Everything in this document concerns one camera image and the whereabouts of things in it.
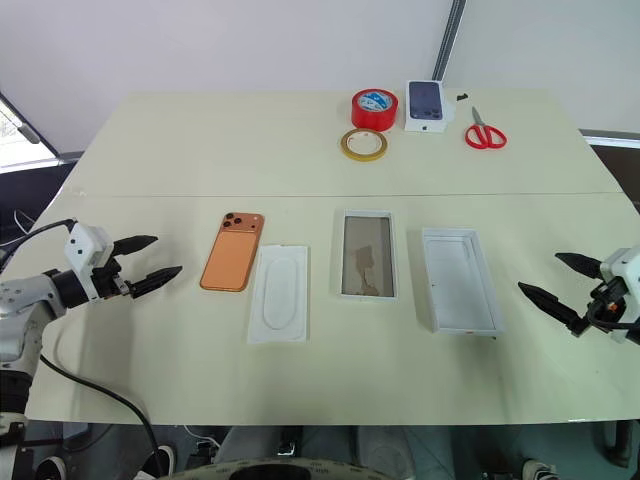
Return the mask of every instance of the scissors blade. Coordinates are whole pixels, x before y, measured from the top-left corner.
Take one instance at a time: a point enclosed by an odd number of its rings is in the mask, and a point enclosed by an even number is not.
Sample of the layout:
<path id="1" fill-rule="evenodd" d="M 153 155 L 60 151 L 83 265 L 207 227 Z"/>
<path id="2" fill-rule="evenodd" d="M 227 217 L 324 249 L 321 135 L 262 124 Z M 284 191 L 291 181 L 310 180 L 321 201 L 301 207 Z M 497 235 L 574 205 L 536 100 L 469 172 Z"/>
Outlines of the scissors blade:
<path id="1" fill-rule="evenodd" d="M 476 110 L 476 107 L 471 107 L 471 113 L 473 114 L 473 119 L 476 122 L 476 125 L 484 125 L 485 123 L 482 121 L 482 119 L 480 118 L 480 114 L 478 113 L 478 110 Z"/>

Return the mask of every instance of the red tape roll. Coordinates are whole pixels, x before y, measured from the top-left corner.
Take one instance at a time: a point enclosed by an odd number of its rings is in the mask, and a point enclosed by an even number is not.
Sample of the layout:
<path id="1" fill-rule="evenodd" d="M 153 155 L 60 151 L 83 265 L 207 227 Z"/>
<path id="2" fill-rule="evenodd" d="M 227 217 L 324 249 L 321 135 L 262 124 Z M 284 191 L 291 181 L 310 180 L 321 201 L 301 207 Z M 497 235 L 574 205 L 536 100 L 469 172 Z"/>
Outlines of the red tape roll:
<path id="1" fill-rule="evenodd" d="M 389 130 L 396 119 L 398 99 L 381 88 L 361 90 L 351 100 L 351 122 L 358 128 Z"/>

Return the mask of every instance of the white wall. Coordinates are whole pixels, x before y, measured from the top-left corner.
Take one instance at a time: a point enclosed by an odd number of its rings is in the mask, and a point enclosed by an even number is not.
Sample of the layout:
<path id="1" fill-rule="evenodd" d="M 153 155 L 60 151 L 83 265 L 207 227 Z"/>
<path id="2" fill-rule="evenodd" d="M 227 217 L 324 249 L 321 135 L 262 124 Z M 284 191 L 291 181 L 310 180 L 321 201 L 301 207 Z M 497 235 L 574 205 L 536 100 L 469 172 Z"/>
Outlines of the white wall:
<path id="1" fill-rule="evenodd" d="M 580 128 L 640 133 L 640 1 L 469 0 L 444 81 L 548 88 Z"/>
<path id="2" fill-rule="evenodd" d="M 451 0 L 2 0 L 0 90 L 59 151 L 140 90 L 402 89 Z M 184 121 L 184 119 L 167 119 Z"/>

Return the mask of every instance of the tape roll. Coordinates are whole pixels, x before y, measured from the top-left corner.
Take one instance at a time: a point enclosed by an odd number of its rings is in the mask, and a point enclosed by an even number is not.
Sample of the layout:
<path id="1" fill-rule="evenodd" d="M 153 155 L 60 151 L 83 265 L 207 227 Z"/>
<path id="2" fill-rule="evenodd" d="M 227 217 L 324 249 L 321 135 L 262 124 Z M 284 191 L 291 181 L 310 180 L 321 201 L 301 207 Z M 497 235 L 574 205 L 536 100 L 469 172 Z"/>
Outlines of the tape roll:
<path id="1" fill-rule="evenodd" d="M 351 99 L 351 122 L 358 128 L 378 132 L 389 130 L 396 120 L 398 99 L 381 88 L 368 88 Z"/>
<path id="2" fill-rule="evenodd" d="M 370 162 L 387 151 L 387 139 L 375 130 L 355 128 L 344 134 L 340 146 L 347 157 L 359 162 Z"/>

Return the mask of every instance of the yellow tape roll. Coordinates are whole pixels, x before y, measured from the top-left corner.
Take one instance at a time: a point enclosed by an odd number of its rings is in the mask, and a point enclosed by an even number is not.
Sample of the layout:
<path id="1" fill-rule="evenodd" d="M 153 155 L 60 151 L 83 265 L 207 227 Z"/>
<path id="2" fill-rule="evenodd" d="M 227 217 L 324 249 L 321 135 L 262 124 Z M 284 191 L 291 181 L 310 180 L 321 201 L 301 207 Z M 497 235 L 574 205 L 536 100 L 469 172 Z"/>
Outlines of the yellow tape roll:
<path id="1" fill-rule="evenodd" d="M 347 157 L 359 162 L 371 162 L 387 151 L 387 139 L 375 130 L 355 128 L 344 134 L 340 146 Z"/>

